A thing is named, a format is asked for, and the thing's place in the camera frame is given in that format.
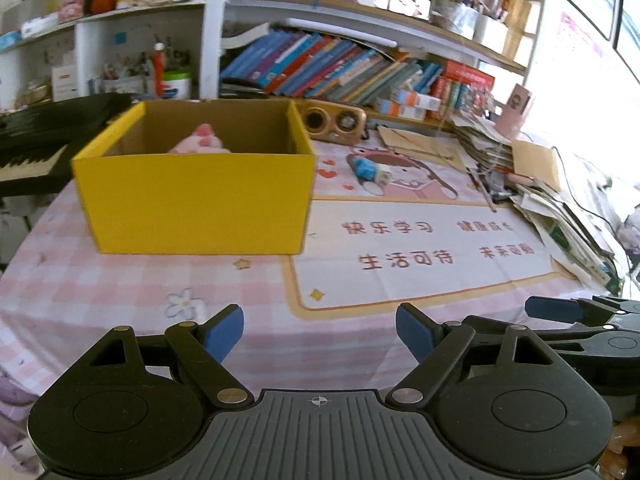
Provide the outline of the person's right hand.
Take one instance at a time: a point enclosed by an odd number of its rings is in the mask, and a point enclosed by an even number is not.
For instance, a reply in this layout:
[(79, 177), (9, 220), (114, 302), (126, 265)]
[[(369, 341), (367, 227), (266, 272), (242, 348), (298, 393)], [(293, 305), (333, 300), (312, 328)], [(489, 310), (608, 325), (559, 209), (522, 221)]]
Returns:
[(619, 422), (612, 429), (608, 446), (598, 463), (598, 473), (602, 479), (629, 479), (629, 458), (626, 448), (639, 446), (639, 416), (632, 416)]

